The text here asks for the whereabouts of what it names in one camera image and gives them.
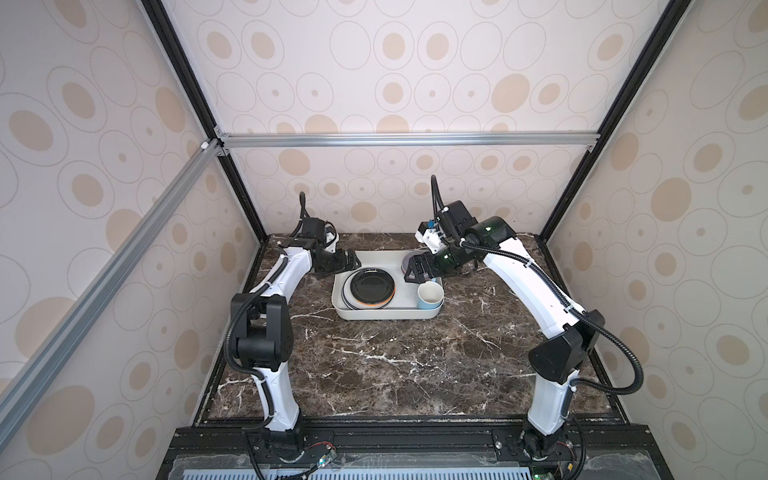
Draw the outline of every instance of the light blue mug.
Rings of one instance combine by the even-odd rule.
[[[442,305],[445,292],[442,286],[435,282],[426,282],[419,285],[417,290],[419,301],[417,307],[419,310],[433,310]]]

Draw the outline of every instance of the patterned wallpaper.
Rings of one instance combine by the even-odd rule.
[[[665,0],[166,0],[225,131],[587,130]]]
[[[154,480],[256,240],[216,161],[0,455],[0,480]]]
[[[432,218],[429,176],[443,200],[462,200],[478,219],[499,215],[540,232],[585,146],[303,147],[233,149],[268,233],[287,233],[307,210],[339,232],[415,232]]]
[[[198,149],[131,0],[0,15],[0,391]]]
[[[768,0],[700,2],[549,243],[680,480],[768,472],[767,127]]]

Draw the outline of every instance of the tray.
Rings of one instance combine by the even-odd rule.
[[[344,272],[336,275],[333,280],[333,293],[331,301],[336,313],[344,320],[424,320],[435,318],[442,304],[433,310],[420,310],[416,308],[419,289],[418,283],[407,283],[402,277],[402,259],[412,250],[356,250],[357,258],[362,267],[375,267],[385,270],[395,280],[395,296],[385,308],[380,310],[351,310],[341,297],[344,282],[352,272]],[[442,286],[442,279],[437,278],[437,283]]]

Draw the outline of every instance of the silver horizontal bar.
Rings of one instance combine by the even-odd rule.
[[[432,132],[404,134],[223,134],[225,148],[396,147],[436,145],[594,145],[596,131]]]
[[[157,203],[139,222],[107,265],[101,269],[47,342],[27,362],[0,402],[0,452],[31,413],[80,342],[133,271],[154,239],[187,196],[208,162],[220,151],[217,140],[209,140],[170,183]]]

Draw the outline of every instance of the marble tabletop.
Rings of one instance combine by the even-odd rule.
[[[546,269],[531,235],[519,234]],[[259,281],[277,259],[270,238]],[[341,234],[339,247],[411,250],[410,233]],[[346,321],[331,304],[333,276],[308,273],[291,298],[295,344],[288,362],[304,415],[511,415],[528,411],[534,373],[528,351],[544,336],[522,302],[490,269],[467,266],[443,279],[445,304],[430,320]],[[592,365],[581,376],[596,379]],[[211,418],[261,417],[246,375],[223,372]],[[581,388],[575,412],[610,412],[604,394]]]

